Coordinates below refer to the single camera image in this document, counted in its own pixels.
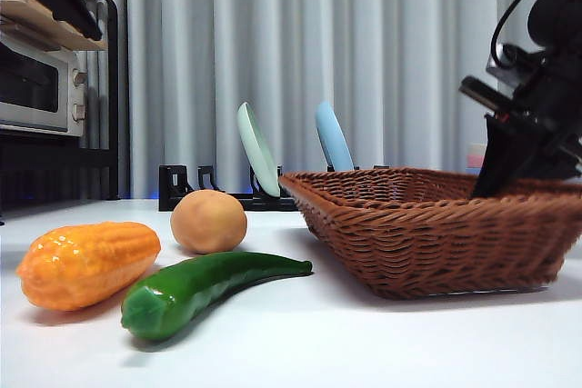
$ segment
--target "light blue plate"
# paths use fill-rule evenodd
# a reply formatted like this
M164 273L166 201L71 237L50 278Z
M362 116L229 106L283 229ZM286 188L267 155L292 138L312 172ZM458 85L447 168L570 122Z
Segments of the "light blue plate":
M354 163L349 154L344 133L331 104L327 101L322 102L317 107L316 127L327 165L332 165L337 172L354 170Z

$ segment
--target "oven knob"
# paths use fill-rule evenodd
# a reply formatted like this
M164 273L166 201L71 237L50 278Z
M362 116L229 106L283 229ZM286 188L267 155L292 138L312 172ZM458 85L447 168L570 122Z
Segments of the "oven knob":
M73 84L75 86L79 86L80 84L84 84L87 81L87 73L86 72L79 72L78 70L73 70Z
M84 104L73 104L73 120L78 122L79 120L85 120L85 105Z

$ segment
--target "oven glass window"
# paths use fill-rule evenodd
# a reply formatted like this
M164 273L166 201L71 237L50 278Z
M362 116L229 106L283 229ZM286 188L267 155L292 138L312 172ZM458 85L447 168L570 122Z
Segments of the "oven glass window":
M24 55L0 58L0 102L56 113L58 70Z

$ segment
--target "potato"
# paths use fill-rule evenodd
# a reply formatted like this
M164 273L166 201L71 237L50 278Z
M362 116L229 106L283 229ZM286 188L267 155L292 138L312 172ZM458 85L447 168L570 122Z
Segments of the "potato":
M170 217L176 241L199 254L227 252L246 235L243 206L232 195L215 190L187 194Z

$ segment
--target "wooden shelf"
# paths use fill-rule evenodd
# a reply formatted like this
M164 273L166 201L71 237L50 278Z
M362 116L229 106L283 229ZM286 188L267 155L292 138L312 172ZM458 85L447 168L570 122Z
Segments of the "wooden shelf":
M69 23L56 21L53 13L36 0L0 0L0 15L46 36L69 50L106 50L105 40L85 38Z

